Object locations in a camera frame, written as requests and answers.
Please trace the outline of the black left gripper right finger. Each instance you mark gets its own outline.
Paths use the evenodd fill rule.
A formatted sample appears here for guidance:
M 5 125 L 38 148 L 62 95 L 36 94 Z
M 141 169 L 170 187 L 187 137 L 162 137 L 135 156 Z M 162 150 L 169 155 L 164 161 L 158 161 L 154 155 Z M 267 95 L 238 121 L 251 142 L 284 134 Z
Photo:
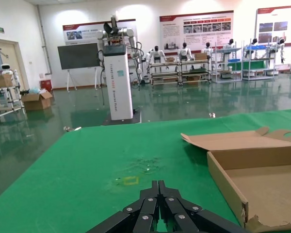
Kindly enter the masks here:
M 246 233 L 241 226 L 184 199 L 179 190 L 159 181 L 160 212 L 168 232 Z

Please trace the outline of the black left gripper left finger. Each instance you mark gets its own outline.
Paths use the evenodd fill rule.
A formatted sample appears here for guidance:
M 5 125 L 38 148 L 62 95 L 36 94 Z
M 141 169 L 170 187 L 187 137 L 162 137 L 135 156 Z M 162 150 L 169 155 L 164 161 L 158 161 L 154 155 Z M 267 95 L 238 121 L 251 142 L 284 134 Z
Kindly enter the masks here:
M 137 201 L 102 221 L 89 233 L 155 233 L 159 217 L 159 185 L 140 191 Z

